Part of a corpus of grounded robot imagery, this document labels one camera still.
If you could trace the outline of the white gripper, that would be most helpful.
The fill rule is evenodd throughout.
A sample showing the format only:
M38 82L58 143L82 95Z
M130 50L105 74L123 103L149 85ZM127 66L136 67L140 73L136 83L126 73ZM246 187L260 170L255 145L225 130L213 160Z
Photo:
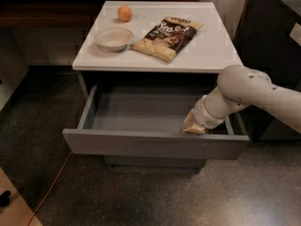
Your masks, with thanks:
M206 95L202 96L191 109L182 123L182 130L188 134L202 135L206 129L214 129L222 124L224 119L212 116L205 107Z

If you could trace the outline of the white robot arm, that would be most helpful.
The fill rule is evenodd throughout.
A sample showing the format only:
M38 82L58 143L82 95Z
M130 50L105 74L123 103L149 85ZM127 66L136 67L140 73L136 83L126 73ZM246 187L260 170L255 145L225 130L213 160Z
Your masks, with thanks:
M241 65L225 68L217 76L217 85L203 95L182 124L185 133L201 135L214 129L225 118L254 105L279 121L301 132L301 93L272 83L264 72Z

